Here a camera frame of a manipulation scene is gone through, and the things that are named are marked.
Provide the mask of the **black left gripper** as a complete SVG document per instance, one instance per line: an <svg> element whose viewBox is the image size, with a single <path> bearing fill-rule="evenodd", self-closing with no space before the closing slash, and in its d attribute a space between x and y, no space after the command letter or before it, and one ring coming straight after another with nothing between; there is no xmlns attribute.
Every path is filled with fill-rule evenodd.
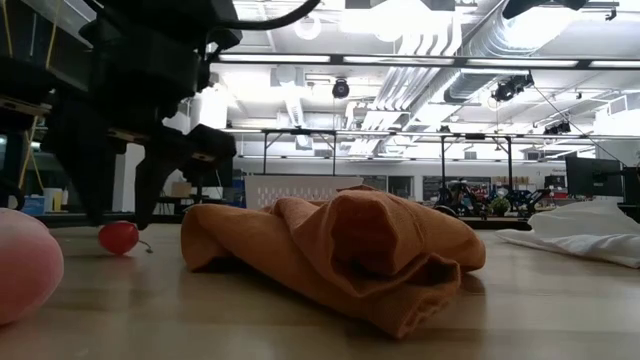
<svg viewBox="0 0 640 360"><path fill-rule="evenodd" d="M42 67L0 57L0 134L26 130L33 117L44 119L42 147L61 164L91 225L103 223L103 193L113 182L107 176L109 162L125 152L127 143L142 145L135 223L145 230L171 173L213 171L235 156L235 139L205 125L183 134L163 123L195 94L202 66L196 54L183 67L185 78L119 54L99 53L94 60L90 86L82 90Z"/></svg>

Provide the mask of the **bright red toy cherry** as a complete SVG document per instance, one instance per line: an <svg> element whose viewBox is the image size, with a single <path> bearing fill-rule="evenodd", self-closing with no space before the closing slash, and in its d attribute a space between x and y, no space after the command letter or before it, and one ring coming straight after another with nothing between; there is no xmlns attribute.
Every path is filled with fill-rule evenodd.
<svg viewBox="0 0 640 360"><path fill-rule="evenodd" d="M127 221L104 225L99 230L98 241L106 251L118 256L129 253L138 244L144 245L147 253L153 252L151 246L140 239L137 226Z"/></svg>

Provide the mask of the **orange cloth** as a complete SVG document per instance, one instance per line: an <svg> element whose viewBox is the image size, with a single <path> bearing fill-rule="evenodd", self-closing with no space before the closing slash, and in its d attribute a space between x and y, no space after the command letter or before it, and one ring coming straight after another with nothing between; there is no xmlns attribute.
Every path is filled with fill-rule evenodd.
<svg viewBox="0 0 640 360"><path fill-rule="evenodd" d="M366 186L327 201L285 197L261 210L196 205L181 224L191 271L238 259L285 287L401 339L485 265L463 221Z"/></svg>

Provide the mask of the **blue bin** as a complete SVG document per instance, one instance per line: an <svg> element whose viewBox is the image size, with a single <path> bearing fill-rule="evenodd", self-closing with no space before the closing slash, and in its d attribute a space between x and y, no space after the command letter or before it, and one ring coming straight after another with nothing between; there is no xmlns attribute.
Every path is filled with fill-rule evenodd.
<svg viewBox="0 0 640 360"><path fill-rule="evenodd" d="M46 199L43 196L35 195L24 198L21 212L30 216L41 216L46 213Z"/></svg>

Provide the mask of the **pink toy peach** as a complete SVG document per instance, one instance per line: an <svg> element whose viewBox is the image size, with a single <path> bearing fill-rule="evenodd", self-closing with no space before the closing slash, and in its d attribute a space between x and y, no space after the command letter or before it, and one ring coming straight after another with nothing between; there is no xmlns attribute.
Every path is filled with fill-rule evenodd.
<svg viewBox="0 0 640 360"><path fill-rule="evenodd" d="M64 274L61 247L38 219L0 208L0 326L36 312Z"/></svg>

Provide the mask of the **white plastic basket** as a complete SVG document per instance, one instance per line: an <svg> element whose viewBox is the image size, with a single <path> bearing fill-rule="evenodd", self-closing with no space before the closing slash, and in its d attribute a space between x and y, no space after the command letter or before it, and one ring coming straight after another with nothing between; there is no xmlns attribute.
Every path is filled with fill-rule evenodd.
<svg viewBox="0 0 640 360"><path fill-rule="evenodd" d="M260 210L285 197L326 201L340 189L363 184L360 177L251 175L244 178L246 208Z"/></svg>

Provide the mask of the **white round ceiling lamp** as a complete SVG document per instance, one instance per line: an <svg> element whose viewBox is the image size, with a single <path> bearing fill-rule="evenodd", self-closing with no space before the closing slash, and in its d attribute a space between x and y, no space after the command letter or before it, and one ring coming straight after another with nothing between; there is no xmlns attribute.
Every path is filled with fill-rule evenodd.
<svg viewBox="0 0 640 360"><path fill-rule="evenodd" d="M313 14L306 16L294 24L294 32L302 40L314 40L320 35L321 31L321 20Z"/></svg>

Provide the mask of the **black background robot arms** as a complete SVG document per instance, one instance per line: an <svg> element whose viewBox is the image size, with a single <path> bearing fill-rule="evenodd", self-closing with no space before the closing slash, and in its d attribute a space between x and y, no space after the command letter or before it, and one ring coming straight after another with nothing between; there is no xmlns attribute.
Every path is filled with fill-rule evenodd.
<svg viewBox="0 0 640 360"><path fill-rule="evenodd" d="M541 200L553 198L553 191L549 188L538 189L533 192L509 191L507 188L497 188L495 192L489 192L486 196L474 193L472 188L463 180L446 185L446 188L450 202L445 205L438 205L436 201L434 208L456 218L480 217L483 220L487 220L489 216L495 216L490 210L490 203L497 196L506 196L511 202L511 210L505 215L513 212L519 217L529 218L537 212L536 206Z"/></svg>

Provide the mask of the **large black ceiling spotlight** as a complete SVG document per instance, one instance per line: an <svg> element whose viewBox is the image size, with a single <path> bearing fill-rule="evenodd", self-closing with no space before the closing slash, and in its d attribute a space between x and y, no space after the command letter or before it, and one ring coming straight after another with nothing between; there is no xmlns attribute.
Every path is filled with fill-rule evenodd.
<svg viewBox="0 0 640 360"><path fill-rule="evenodd" d="M499 81L496 88L492 91L491 97L498 103L507 102L534 84L535 82L531 74L514 75L506 80Z"/></svg>

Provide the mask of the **white cloth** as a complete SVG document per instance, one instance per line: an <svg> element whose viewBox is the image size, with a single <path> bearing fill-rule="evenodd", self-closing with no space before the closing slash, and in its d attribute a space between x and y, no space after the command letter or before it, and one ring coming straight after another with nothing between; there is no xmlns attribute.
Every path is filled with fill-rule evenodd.
<svg viewBox="0 0 640 360"><path fill-rule="evenodd" d="M640 269L640 224L613 202L577 202L540 212L529 231L498 230L513 245Z"/></svg>

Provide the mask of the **black computer monitor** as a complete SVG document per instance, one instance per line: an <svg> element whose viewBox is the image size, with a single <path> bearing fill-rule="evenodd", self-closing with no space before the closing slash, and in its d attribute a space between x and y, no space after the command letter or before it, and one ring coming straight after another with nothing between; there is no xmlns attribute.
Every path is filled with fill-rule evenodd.
<svg viewBox="0 0 640 360"><path fill-rule="evenodd" d="M565 159L567 189L572 196L622 197L640 206L640 168L617 160L569 157Z"/></svg>

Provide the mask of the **black aluminium table frame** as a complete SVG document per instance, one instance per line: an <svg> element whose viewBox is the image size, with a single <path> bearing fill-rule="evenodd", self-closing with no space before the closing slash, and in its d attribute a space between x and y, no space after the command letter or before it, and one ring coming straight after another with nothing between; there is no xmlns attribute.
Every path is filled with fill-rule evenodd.
<svg viewBox="0 0 640 360"><path fill-rule="evenodd" d="M85 214L51 213L38 215L36 216L36 219L40 220L50 228L85 227L92 225ZM107 213L103 217L103 220L106 223L115 221L133 222L134 219L134 214L130 212ZM183 215L154 215L152 217L152 224L180 224L182 220ZM519 218L491 217L487 220L483 220L480 218L462 217L461 220L475 230L514 229L529 231L531 229L531 226L526 220Z"/></svg>

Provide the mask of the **black metal workstation frame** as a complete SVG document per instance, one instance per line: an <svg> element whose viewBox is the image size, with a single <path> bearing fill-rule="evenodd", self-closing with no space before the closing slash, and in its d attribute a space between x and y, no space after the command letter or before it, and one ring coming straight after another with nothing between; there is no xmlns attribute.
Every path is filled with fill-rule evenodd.
<svg viewBox="0 0 640 360"><path fill-rule="evenodd" d="M336 175L336 161L337 161L337 139L338 134L336 130L328 129L308 129L308 128L286 128L286 129L263 129L261 133L263 138L263 154L262 154L262 172L267 174L267 156L269 147L277 142L284 134L291 136L311 136L318 135L331 149L332 151L332 175Z"/></svg>
<svg viewBox="0 0 640 360"><path fill-rule="evenodd" d="M499 149L503 150L507 154L507 163L508 163L508 186L507 189L512 191L514 189L513 182L513 155L512 155L512 137L508 135L487 135L483 133L452 133L450 135L451 138L455 140L464 139L464 140L492 140ZM438 190L438 205L445 205L449 203L449 196L447 195L446 188L446 147L445 140L448 138L448 135L440 136L440 161L441 161L441 187Z"/></svg>

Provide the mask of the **silver ventilation duct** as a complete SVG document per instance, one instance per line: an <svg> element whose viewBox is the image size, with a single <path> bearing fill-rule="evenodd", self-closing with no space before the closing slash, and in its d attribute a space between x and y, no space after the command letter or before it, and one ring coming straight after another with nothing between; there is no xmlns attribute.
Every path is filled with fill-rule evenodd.
<svg viewBox="0 0 640 360"><path fill-rule="evenodd" d="M577 13L560 6L538 6L512 19L502 12L504 3L462 47L466 57L530 57L560 35L576 18ZM456 69L450 74L452 83L444 90L445 102L463 103L480 89L493 82L496 70Z"/></svg>

